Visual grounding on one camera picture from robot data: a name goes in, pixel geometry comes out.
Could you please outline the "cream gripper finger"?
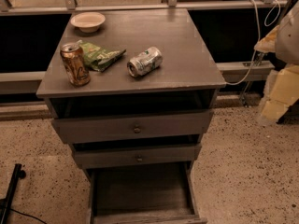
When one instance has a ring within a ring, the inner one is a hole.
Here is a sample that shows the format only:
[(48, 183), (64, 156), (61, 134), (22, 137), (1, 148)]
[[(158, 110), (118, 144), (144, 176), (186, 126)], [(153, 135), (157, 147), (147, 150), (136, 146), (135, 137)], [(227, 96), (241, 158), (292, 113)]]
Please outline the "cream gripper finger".
[(279, 26), (277, 25), (264, 38), (258, 41), (254, 46), (254, 49), (262, 53), (275, 53), (278, 28)]
[(263, 98), (259, 103), (258, 123), (274, 124), (298, 100), (299, 65), (287, 64), (280, 71), (272, 70), (265, 82)]

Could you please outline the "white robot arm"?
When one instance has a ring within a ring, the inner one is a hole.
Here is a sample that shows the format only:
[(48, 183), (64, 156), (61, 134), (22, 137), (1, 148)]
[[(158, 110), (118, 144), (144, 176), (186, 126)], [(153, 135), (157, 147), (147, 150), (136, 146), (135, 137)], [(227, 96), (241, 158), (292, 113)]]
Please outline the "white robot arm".
[(286, 64), (279, 72), (271, 71), (265, 83), (258, 121), (269, 125), (299, 100), (299, 1), (254, 49), (274, 53)]

